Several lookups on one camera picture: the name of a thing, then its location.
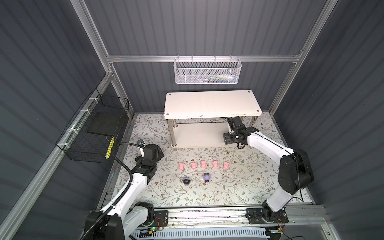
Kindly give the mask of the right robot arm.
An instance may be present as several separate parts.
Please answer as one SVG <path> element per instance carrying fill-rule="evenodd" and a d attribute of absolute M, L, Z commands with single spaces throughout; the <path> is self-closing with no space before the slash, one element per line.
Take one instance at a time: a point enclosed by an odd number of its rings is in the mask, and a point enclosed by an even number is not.
<path fill-rule="evenodd" d="M 254 127 L 246 127 L 240 117 L 227 118 L 227 123 L 229 131 L 223 134 L 226 145 L 236 143 L 239 150 L 245 146 L 253 147 L 279 164 L 279 185 L 263 202 L 259 214 L 264 222 L 273 223 L 295 194 L 314 181 L 309 156 L 303 150 L 294 150 L 271 140 Z"/>

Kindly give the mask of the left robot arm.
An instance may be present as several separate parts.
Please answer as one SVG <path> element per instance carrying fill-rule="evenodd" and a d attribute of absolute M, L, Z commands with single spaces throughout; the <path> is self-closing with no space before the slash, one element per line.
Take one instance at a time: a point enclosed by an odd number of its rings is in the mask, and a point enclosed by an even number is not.
<path fill-rule="evenodd" d="M 134 146 L 141 151 L 135 158 L 136 165 L 132 170 L 114 153 L 116 148 L 123 145 Z M 89 213 L 81 240 L 134 240 L 132 233 L 143 224 L 150 225 L 155 217 L 153 204 L 134 202 L 155 176 L 158 161 L 165 156 L 160 146 L 139 140 L 136 144 L 114 144 L 109 152 L 128 172 L 129 179 L 106 206 Z"/>

